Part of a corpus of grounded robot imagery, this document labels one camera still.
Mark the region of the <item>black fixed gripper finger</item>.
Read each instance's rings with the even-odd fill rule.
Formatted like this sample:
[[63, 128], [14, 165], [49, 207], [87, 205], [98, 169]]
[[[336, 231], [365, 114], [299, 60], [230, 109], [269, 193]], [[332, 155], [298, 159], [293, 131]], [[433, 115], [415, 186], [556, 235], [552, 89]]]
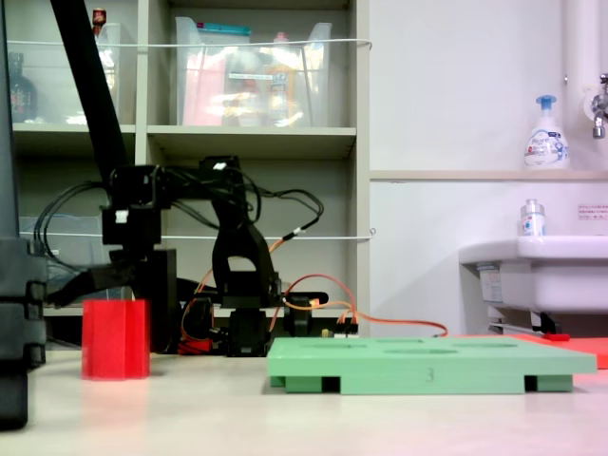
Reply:
[[179, 326], [177, 252], [156, 250], [152, 257], [150, 342], [152, 352], [166, 352]]

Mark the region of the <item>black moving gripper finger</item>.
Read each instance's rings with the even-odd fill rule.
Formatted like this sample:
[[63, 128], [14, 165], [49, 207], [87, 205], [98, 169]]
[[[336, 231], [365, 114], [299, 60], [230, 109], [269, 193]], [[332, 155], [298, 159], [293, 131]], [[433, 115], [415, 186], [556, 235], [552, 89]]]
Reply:
[[136, 262], [116, 262], [92, 266], [69, 280], [62, 288], [47, 296], [47, 304], [64, 308], [79, 298], [103, 290], [131, 286], [143, 271]]

